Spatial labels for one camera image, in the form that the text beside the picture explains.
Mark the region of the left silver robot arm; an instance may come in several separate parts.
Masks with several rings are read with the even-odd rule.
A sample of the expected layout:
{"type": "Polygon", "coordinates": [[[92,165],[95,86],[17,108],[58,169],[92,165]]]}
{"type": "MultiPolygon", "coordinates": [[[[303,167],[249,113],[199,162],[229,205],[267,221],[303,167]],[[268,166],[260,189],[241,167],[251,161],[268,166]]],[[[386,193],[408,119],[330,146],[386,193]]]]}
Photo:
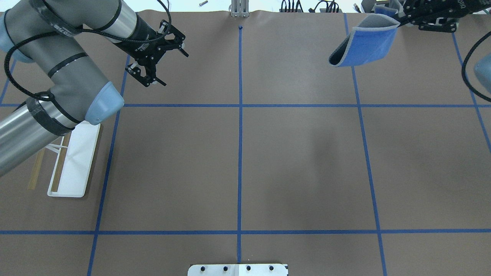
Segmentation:
{"type": "Polygon", "coordinates": [[[126,71],[144,86],[165,83],[156,76],[163,55],[185,35],[171,21],[155,30],[122,0],[21,0],[1,16],[5,74],[28,98],[1,122],[1,175],[83,121],[98,125],[124,99],[75,39],[81,33],[106,37],[135,59],[126,71]],[[16,82],[10,61],[36,63],[53,87],[33,93],[16,82]]]}

